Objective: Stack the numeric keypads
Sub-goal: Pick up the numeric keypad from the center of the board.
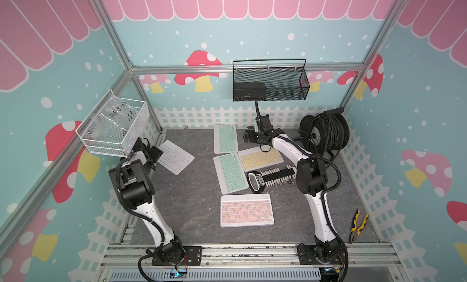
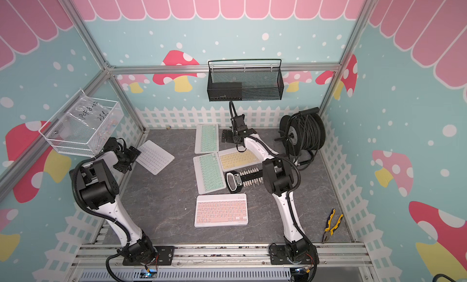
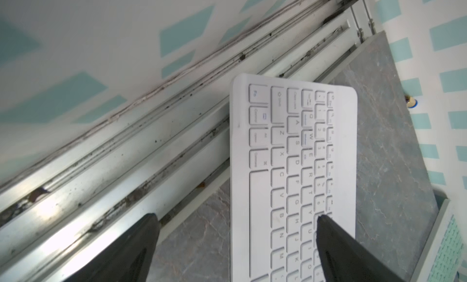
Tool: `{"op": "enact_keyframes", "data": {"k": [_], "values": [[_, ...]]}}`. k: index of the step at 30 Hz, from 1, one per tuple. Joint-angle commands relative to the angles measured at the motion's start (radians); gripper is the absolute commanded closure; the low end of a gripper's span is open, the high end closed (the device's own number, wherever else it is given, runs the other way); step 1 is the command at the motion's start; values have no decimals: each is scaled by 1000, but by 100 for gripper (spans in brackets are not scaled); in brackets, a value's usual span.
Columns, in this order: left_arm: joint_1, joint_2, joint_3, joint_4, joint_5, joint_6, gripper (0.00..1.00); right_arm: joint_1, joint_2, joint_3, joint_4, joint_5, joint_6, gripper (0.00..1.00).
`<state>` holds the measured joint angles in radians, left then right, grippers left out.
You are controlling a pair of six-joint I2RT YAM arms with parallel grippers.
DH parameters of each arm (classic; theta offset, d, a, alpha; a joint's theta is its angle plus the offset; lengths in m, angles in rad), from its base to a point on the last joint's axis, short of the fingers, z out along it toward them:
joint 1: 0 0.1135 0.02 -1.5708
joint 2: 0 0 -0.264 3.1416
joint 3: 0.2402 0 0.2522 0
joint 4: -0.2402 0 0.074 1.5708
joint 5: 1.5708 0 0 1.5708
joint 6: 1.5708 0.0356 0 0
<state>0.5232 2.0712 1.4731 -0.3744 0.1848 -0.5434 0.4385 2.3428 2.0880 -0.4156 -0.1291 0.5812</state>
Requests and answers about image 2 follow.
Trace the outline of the pink key keyboard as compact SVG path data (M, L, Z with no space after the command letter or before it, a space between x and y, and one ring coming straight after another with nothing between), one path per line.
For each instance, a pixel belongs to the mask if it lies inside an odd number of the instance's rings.
M244 193L197 197L194 221L196 228L245 226L248 222L247 195Z

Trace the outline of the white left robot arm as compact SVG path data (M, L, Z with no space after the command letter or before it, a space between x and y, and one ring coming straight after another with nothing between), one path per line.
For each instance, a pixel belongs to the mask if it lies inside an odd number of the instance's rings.
M98 155L81 161L69 175L77 205L87 214L106 220L118 236L122 248L117 253L128 262L150 264L158 252L124 209L119 184L111 171L130 171L140 154L122 138L111 137Z

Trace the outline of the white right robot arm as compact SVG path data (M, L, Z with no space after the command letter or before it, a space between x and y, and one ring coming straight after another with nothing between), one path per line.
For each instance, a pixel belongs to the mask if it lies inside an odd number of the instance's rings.
M300 225L294 204L293 192L300 186L300 171L291 160L268 147L254 129L248 128L244 115L232 115L231 125L232 130L227 133L226 142L243 146L261 160L263 183L276 201L282 219L288 259L299 263L305 258L311 258L312 265L317 266L319 258L316 247Z

